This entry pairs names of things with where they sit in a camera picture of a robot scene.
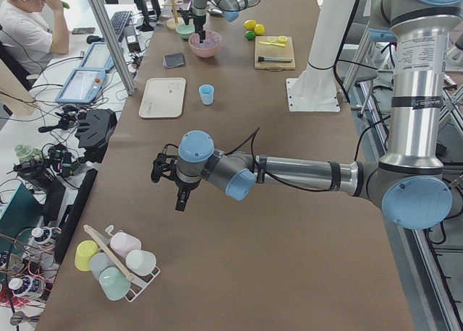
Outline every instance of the green bowl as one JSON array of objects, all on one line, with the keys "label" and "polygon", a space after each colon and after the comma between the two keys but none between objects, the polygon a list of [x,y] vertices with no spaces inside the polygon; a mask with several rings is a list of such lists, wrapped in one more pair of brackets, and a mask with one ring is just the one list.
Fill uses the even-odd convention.
[{"label": "green bowl", "polygon": [[175,28],[175,30],[180,38],[187,40],[193,33],[195,33],[195,26],[193,24],[180,24]]}]

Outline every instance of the white bottle cap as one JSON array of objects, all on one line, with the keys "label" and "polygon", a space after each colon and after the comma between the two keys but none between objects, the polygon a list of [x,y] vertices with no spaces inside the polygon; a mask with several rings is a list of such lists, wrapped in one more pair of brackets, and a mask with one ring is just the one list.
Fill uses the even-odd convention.
[{"label": "white bottle cap", "polygon": [[41,237],[43,235],[43,229],[42,228],[34,228],[32,230],[32,236],[33,237]]},{"label": "white bottle cap", "polygon": [[22,279],[13,278],[9,281],[8,287],[12,290],[17,290],[22,287]]}]

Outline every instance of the keyboard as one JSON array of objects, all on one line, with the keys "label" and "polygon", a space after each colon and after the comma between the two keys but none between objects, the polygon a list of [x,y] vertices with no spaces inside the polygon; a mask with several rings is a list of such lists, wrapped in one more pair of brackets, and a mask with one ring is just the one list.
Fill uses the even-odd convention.
[{"label": "keyboard", "polygon": [[119,11],[114,13],[111,18],[111,25],[119,42],[124,38],[124,27],[127,25],[131,15],[131,11]]}]

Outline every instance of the yellow cup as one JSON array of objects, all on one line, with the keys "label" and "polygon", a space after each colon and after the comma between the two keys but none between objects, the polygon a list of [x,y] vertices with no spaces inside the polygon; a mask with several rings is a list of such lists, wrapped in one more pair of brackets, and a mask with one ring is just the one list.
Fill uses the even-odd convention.
[{"label": "yellow cup", "polygon": [[74,265],[79,271],[90,271],[90,259],[98,253],[96,242],[88,240],[80,242],[75,252]]}]

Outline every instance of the wooden cutting board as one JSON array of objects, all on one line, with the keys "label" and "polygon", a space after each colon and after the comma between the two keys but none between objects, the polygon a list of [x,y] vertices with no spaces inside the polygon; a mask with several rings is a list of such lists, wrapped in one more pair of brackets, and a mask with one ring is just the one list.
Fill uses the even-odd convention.
[{"label": "wooden cutting board", "polygon": [[[292,38],[288,37],[286,47],[264,46],[259,41],[268,42],[269,36],[256,36],[254,48],[254,67],[256,69],[296,69]],[[292,58],[292,62],[258,62],[259,56]]]}]

